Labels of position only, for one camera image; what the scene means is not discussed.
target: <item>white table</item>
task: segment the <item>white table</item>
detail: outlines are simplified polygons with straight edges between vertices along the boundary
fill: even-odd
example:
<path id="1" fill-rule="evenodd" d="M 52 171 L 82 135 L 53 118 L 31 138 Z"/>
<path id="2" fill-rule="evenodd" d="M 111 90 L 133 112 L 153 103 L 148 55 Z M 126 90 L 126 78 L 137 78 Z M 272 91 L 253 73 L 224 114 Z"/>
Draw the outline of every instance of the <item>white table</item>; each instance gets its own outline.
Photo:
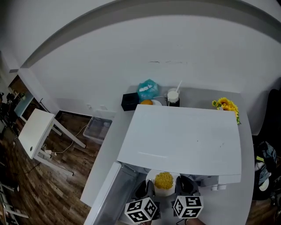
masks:
<path id="1" fill-rule="evenodd" d="M 20 117 L 25 123 L 27 120 L 22 115 L 33 99 L 34 96 L 29 91 L 26 92 L 25 99 L 21 99 L 14 109 L 14 112 L 17 114 L 17 116 Z M 52 130 L 61 136 L 61 132 L 59 132 L 56 128 L 53 127 Z"/>
<path id="2" fill-rule="evenodd" d="M 59 172 L 63 172 L 69 176 L 72 176 L 72 172 L 58 167 L 39 156 L 39 153 L 42 153 L 44 156 L 50 158 L 50 155 L 42 151 L 41 147 L 53 128 L 53 125 L 56 125 L 63 133 L 69 136 L 82 148 L 86 147 L 85 144 L 83 144 L 73 134 L 65 129 L 54 117 L 55 115 L 52 113 L 35 109 L 29 119 L 26 121 L 26 124 L 24 125 L 18 139 L 31 159 L 34 158 L 39 162 L 53 168 L 54 170 L 58 170 Z"/>
<path id="3" fill-rule="evenodd" d="M 169 88 L 171 87 L 163 87 L 161 92 L 164 93 Z M 130 87 L 127 93 L 135 92 L 136 89 L 136 86 Z M 241 95 L 224 91 L 181 88 L 180 106 L 214 109 L 211 105 L 212 100 L 217 100 L 221 97 L 227 97 L 234 101 L 240 112 L 241 125 L 238 129 L 241 144 L 241 182 L 228 184 L 226 190 L 200 189 L 201 195 L 204 196 L 204 209 L 199 218 L 207 225 L 244 225 L 252 202 L 255 172 L 252 134 Z M 124 112 L 120 107 L 113 120 L 81 196 L 81 200 L 89 206 L 93 205 L 111 165 L 117 160 L 133 113 L 134 111 Z M 171 225 L 178 222 L 178 218 L 170 216 L 170 210 L 170 205 L 165 205 L 162 210 L 162 219 L 153 221 L 152 225 Z"/>

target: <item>baseboard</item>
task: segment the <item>baseboard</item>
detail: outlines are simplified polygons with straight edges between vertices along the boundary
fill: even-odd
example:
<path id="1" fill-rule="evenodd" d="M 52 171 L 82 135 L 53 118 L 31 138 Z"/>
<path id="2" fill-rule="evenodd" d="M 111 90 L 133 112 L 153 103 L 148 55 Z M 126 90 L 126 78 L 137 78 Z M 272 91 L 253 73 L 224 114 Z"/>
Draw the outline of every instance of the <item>baseboard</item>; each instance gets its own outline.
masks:
<path id="1" fill-rule="evenodd" d="M 67 112 L 67 111 L 59 111 L 56 115 L 56 118 L 59 118 L 63 113 L 69 114 L 69 115 L 74 115 L 74 116 L 80 116 L 80 117 L 84 117 L 84 118 L 92 118 L 92 116 L 89 115 L 84 115 L 84 114 L 78 114 L 78 113 L 74 113 L 74 112 Z"/>

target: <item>electrical cable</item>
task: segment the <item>electrical cable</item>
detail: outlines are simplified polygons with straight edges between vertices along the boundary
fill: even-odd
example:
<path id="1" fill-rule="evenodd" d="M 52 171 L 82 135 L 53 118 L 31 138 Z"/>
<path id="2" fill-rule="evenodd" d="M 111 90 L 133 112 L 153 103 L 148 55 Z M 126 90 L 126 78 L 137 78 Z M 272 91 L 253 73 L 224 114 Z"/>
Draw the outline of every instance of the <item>electrical cable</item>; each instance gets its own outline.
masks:
<path id="1" fill-rule="evenodd" d="M 18 174 L 18 173 L 12 173 L 12 174 L 15 174 L 15 175 L 17 175 L 17 176 L 23 175 L 23 174 L 29 174 L 35 167 L 39 166 L 39 164 L 40 164 L 40 163 L 38 163 L 36 166 L 32 167 L 32 169 L 31 169 L 30 171 L 28 171 L 28 172 L 24 172 L 24 173 L 21 173 L 21 174 Z"/>
<path id="2" fill-rule="evenodd" d="M 180 221 L 178 221 L 177 223 L 176 223 L 176 225 L 179 225 L 179 222 L 182 222 L 184 219 L 182 219 L 182 220 L 180 220 Z"/>
<path id="3" fill-rule="evenodd" d="M 44 148 L 44 147 L 45 147 L 45 149 L 44 149 L 44 152 L 45 152 L 45 151 L 46 151 L 47 144 L 42 145 L 41 150 L 43 150 L 42 148 Z"/>
<path id="4" fill-rule="evenodd" d="M 82 129 L 78 132 L 78 134 L 80 134 L 80 132 L 81 132 L 86 126 L 87 126 L 87 125 L 85 125 L 84 127 L 82 127 Z M 51 154 L 54 153 L 54 154 L 56 155 L 57 153 L 64 153 L 67 149 L 69 149 L 69 148 L 72 146 L 73 142 L 74 142 L 74 141 L 72 141 L 71 145 L 68 146 L 64 151 L 62 151 L 62 152 L 51 152 Z"/>

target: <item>sunflower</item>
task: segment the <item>sunflower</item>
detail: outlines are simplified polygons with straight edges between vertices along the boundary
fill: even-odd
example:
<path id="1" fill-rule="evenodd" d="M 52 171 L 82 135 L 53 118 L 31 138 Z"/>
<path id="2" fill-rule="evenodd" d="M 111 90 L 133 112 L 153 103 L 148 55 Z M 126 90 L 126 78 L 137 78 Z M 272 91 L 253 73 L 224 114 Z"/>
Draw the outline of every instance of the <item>sunflower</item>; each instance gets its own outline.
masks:
<path id="1" fill-rule="evenodd" d="M 220 107 L 222 107 L 223 110 L 225 110 L 225 111 L 235 112 L 237 124 L 238 125 L 241 124 L 240 118 L 239 118 L 238 107 L 237 107 L 237 105 L 234 104 L 233 101 L 230 101 L 226 97 L 223 97 L 223 98 L 220 98 L 218 101 L 216 101 L 216 100 L 212 101 L 212 106 L 216 107 L 217 110 L 219 110 Z"/>
<path id="2" fill-rule="evenodd" d="M 226 97 L 220 98 L 218 102 L 222 105 L 230 105 L 230 101 Z"/>
<path id="3" fill-rule="evenodd" d="M 233 101 L 229 101 L 229 103 L 232 108 L 235 108 L 235 111 L 239 112 L 237 105 L 235 105 Z"/>

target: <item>plate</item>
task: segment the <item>plate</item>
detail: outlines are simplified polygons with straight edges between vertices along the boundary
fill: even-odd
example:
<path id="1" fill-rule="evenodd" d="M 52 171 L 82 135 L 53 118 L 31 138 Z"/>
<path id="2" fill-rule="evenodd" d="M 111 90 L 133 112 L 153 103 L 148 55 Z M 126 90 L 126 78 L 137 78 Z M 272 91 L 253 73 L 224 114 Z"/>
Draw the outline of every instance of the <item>plate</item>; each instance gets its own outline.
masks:
<path id="1" fill-rule="evenodd" d="M 264 192 L 269 186 L 269 179 L 266 179 L 265 182 L 259 187 L 259 189 Z"/>
<path id="2" fill-rule="evenodd" d="M 153 102 L 153 105 L 162 105 L 162 103 L 157 100 L 151 100 L 151 101 Z"/>
<path id="3" fill-rule="evenodd" d="M 150 170 L 149 173 L 147 174 L 146 176 L 146 182 L 151 180 L 153 182 L 153 184 L 155 183 L 155 178 L 156 178 L 156 175 L 160 174 L 160 173 L 164 173 L 164 171 L 157 171 L 157 170 Z M 155 194 L 157 196 L 160 196 L 160 197 L 168 197 L 172 194 L 174 194 L 175 192 L 175 187 L 176 187 L 176 179 L 177 177 L 180 175 L 180 174 L 177 174 L 177 173 L 170 173 L 173 177 L 173 186 L 166 190 L 166 189 L 159 189 L 157 188 L 155 185 L 154 185 L 154 188 L 155 188 Z"/>

